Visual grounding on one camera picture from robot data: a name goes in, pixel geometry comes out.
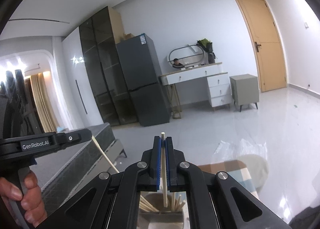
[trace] refrigerator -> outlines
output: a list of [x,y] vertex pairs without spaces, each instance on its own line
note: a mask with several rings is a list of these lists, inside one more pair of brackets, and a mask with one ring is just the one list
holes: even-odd
[[168,123],[171,107],[165,87],[159,82],[161,69],[153,40],[141,34],[116,46],[139,123],[142,126]]

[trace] beige curtain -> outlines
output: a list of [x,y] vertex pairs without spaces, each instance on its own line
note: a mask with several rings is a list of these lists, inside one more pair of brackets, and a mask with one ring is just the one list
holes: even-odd
[[30,77],[30,83],[44,132],[56,132],[59,125],[48,97],[43,74],[32,75]]

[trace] wooden tabletop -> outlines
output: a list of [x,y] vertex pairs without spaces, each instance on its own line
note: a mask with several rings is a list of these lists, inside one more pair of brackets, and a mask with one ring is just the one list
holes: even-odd
[[212,63],[212,64],[201,65],[201,66],[198,66],[198,67],[186,68],[186,69],[184,69],[184,70],[178,70],[178,71],[174,71],[174,72],[171,72],[171,73],[163,74],[163,75],[161,75],[160,77],[162,77],[162,76],[168,76],[168,75],[171,75],[171,74],[174,74],[174,73],[180,73],[180,72],[192,70],[192,69],[199,68],[199,67],[208,67],[208,66],[220,65],[220,64],[222,64],[222,62],[217,62],[217,63]]

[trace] metal bolt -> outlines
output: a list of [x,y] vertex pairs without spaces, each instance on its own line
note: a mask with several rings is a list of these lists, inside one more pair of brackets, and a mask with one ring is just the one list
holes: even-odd
[[137,166],[138,166],[139,168],[145,168],[145,167],[147,166],[147,164],[146,164],[145,162],[138,162],[138,163],[137,163]]
[[109,177],[109,173],[107,173],[107,172],[101,172],[99,174],[100,179],[107,179],[108,177]]
[[188,162],[181,162],[180,167],[186,169],[190,167],[190,164]]
[[228,174],[225,173],[225,172],[219,172],[219,173],[218,173],[218,177],[219,177],[220,179],[227,179],[227,178],[228,178]]

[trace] gray nightstand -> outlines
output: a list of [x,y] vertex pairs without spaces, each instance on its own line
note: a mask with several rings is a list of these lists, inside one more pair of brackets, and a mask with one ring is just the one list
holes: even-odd
[[231,76],[230,77],[231,92],[234,103],[240,106],[255,103],[258,109],[259,102],[259,86],[258,78],[250,74]]

